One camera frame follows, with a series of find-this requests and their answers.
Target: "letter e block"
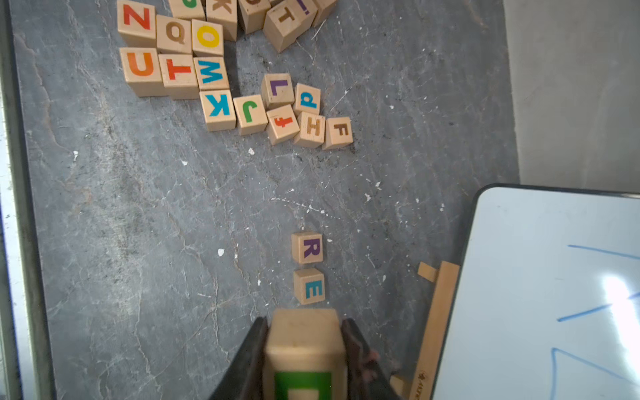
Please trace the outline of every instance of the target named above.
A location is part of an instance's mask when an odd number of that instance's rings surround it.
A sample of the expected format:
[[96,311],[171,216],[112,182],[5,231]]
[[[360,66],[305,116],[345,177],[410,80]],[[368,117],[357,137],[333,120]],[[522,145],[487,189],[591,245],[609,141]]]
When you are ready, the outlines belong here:
[[238,0],[207,0],[207,21],[222,25],[225,40],[238,38]]
[[302,305],[324,301],[324,274],[316,268],[293,271],[293,291]]
[[323,150],[341,148],[353,143],[353,131],[351,130],[351,119],[348,116],[343,118],[327,118],[326,134],[324,138]]
[[120,57],[124,79],[138,97],[166,96],[157,50],[123,47]]
[[302,113],[298,116],[300,133],[293,138],[293,144],[316,148],[324,143],[325,118],[322,115]]
[[346,400],[346,350],[335,310],[275,310],[264,346],[264,400]]
[[298,264],[310,264],[323,260],[322,235],[300,232],[291,235],[291,254]]
[[229,89],[225,59],[222,57],[196,57],[193,59],[200,90]]
[[204,20],[204,9],[200,0],[169,0],[173,18]]
[[296,100],[290,74],[265,74],[260,92],[266,109],[280,108]]
[[118,0],[118,32],[129,47],[156,46],[156,8]]
[[267,12],[264,21],[264,36],[269,39],[277,52],[292,45],[299,36],[301,18],[294,12],[300,8],[296,0],[284,0]]
[[296,85],[296,102],[293,106],[293,111],[296,115],[300,115],[302,111],[319,115],[320,94],[322,94],[320,89],[298,83]]
[[267,134],[272,146],[293,139],[300,132],[300,126],[290,104],[267,112]]
[[199,98],[198,79],[193,68],[193,56],[160,54],[160,71],[164,89],[172,100]]
[[191,21],[193,52],[199,57],[224,56],[222,25],[200,20]]
[[260,95],[236,97],[234,105],[238,116],[240,136],[264,131],[268,120]]
[[271,8],[269,0],[238,0],[240,26],[245,34],[259,31],[264,26],[264,17]]
[[192,54],[191,21],[156,17],[158,51],[164,54]]
[[200,92],[204,120],[209,132],[228,131],[236,127],[236,112],[229,90]]

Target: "wooden stick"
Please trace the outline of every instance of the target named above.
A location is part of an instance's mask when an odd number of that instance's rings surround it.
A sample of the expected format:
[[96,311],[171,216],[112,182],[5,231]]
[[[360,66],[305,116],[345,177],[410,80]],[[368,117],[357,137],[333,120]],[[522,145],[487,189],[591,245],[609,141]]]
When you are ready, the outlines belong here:
[[440,265],[409,400],[431,399],[459,273],[455,264],[443,261]]

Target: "wooden letter block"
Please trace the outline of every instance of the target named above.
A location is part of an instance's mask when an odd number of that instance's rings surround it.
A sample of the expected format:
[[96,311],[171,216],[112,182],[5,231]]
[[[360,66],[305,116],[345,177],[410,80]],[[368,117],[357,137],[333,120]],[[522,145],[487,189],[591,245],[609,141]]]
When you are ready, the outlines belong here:
[[200,92],[204,120],[209,132],[228,131],[236,127],[236,113],[229,90]]
[[268,111],[267,119],[269,120],[267,133],[272,146],[287,141],[300,132],[300,126],[290,104]]
[[302,113],[298,116],[300,133],[293,138],[293,144],[316,148],[324,143],[326,119],[322,115]]
[[291,235],[291,254],[298,264],[310,264],[323,260],[322,235],[300,232]]
[[200,90],[229,89],[225,59],[222,57],[196,57],[193,59]]
[[331,14],[338,0],[313,0],[318,7],[318,13],[314,19],[313,27],[316,28]]
[[346,400],[346,350],[335,310],[275,310],[264,346],[264,400]]
[[165,54],[192,54],[191,21],[158,15],[158,51]]
[[160,71],[164,89],[172,100],[197,99],[198,79],[193,68],[193,56],[160,54]]
[[260,95],[236,97],[234,105],[240,136],[264,131],[269,121]]
[[222,25],[225,40],[238,38],[238,0],[207,0],[207,21]]
[[157,50],[123,47],[120,58],[124,80],[138,97],[166,96]]
[[264,17],[271,8],[269,0],[238,0],[240,8],[240,26],[244,33],[259,31],[264,26]]
[[156,8],[118,0],[118,32],[129,47],[156,46]]
[[284,0],[267,12],[264,21],[264,36],[269,39],[277,52],[295,43],[299,36],[302,21],[299,15],[294,13],[300,8],[296,0]]
[[351,119],[348,116],[343,118],[326,119],[326,135],[324,138],[323,150],[341,148],[353,143],[353,131],[351,130]]
[[296,103],[293,106],[293,111],[296,115],[300,115],[303,111],[319,115],[321,93],[320,89],[298,83],[296,85]]
[[199,57],[224,56],[222,25],[200,20],[191,21],[193,52]]
[[293,271],[293,291],[302,305],[324,301],[324,274],[316,268]]
[[260,92],[266,109],[280,108],[296,100],[290,74],[265,74]]
[[169,0],[173,18],[204,20],[204,9],[200,0]]

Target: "whiteboard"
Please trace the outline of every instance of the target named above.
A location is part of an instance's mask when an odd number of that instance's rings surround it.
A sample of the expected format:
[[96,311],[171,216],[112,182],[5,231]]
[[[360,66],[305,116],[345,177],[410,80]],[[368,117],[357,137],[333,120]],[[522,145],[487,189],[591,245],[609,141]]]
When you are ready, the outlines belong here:
[[477,199],[434,400],[640,399],[640,196]]

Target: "gray marble floor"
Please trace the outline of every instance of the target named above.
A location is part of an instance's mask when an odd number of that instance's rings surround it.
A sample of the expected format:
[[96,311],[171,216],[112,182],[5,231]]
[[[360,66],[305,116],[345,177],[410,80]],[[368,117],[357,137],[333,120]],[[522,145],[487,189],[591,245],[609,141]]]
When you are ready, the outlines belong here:
[[411,371],[433,293],[418,261],[459,262],[474,193],[518,181],[501,1],[340,0],[282,54],[261,32],[225,44],[234,96],[290,72],[351,117],[331,152],[135,97],[114,1],[11,6],[58,398],[207,396],[252,319],[296,307],[303,229],[325,238],[317,307]]

